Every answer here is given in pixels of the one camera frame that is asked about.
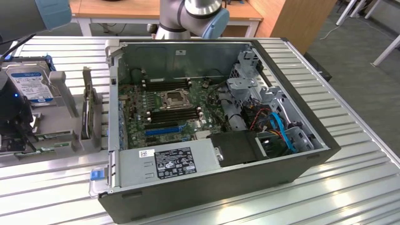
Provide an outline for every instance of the blue cable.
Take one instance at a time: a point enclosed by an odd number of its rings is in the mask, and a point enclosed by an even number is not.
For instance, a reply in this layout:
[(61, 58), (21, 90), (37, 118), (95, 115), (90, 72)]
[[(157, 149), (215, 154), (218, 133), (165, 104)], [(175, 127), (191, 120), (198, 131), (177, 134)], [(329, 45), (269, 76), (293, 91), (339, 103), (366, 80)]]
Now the blue cable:
[(283, 136), (283, 139), (289, 145), (289, 148), (291, 149), (291, 151), (294, 153), (298, 153), (298, 150), (295, 149), (294, 145), (293, 145), (293, 142), (290, 141), (289, 137), (287, 137), (287, 134), (286, 134), (286, 130), (285, 130), (285, 126), (283, 126), (283, 123), (281, 121), (281, 116), (277, 114), (277, 112), (273, 112), (270, 116), (274, 116), (275, 117), (275, 120), (278, 121), (278, 125), (281, 127), (281, 133), (282, 133), (282, 136)]

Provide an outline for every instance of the metal table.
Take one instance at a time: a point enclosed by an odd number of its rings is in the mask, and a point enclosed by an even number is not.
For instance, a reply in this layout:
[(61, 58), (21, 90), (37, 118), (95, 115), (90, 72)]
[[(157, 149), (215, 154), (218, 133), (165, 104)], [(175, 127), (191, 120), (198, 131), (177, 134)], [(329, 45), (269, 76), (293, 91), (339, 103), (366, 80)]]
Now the metal table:
[[(83, 91), (83, 66), (93, 67), (97, 90), (105, 93), (105, 130), (110, 82), (105, 63), (106, 39), (110, 37), (35, 37), (17, 52), (19, 56), (50, 53), (58, 70), (67, 71), (67, 83), (74, 94)], [(261, 42), (342, 145), (341, 152), (291, 184), (133, 224), (399, 222), (399, 158), (294, 46), (278, 38), (265, 38)], [(267, 71), (266, 75), (277, 84)], [(103, 139), (107, 148), (107, 137)], [(90, 171), (107, 161), (107, 151), (103, 150), (95, 154), (0, 168), (0, 224), (113, 224), (99, 201), (89, 194)]]

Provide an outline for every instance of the circuit board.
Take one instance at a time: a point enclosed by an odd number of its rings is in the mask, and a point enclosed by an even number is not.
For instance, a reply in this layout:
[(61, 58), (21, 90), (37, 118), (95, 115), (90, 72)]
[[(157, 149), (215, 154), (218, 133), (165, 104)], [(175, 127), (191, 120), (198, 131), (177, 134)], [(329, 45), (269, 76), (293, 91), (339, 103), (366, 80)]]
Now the circuit board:
[[(222, 125), (217, 122), (215, 116), (225, 119), (226, 113), (218, 101), (207, 104), (209, 93), (217, 85), (205, 88), (203, 84), (203, 79), (193, 79), (189, 90), (174, 90), (186, 93), (190, 102), (186, 107), (201, 109), (202, 116), (198, 119), (177, 121), (179, 132), (162, 135), (147, 135), (146, 126), (154, 124), (149, 120), (149, 113), (163, 111), (162, 108), (166, 104), (162, 96), (166, 92), (149, 91), (139, 85), (121, 85), (119, 99), (125, 109), (130, 149), (195, 140), (195, 134), (199, 131), (209, 130), (213, 134), (222, 132)], [(226, 131), (231, 129), (229, 123), (225, 123), (223, 126)]]

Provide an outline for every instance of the warning label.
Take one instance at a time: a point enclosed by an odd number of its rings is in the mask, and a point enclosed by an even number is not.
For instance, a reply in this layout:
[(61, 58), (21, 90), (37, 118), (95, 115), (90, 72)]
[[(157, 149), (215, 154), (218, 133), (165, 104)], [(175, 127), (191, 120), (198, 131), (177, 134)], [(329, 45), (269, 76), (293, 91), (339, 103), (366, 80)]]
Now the warning label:
[(161, 179), (198, 172), (190, 147), (155, 152), (155, 160)]
[(11, 74), (18, 89), (33, 102), (50, 102), (54, 98), (49, 86), (43, 83), (42, 73)]

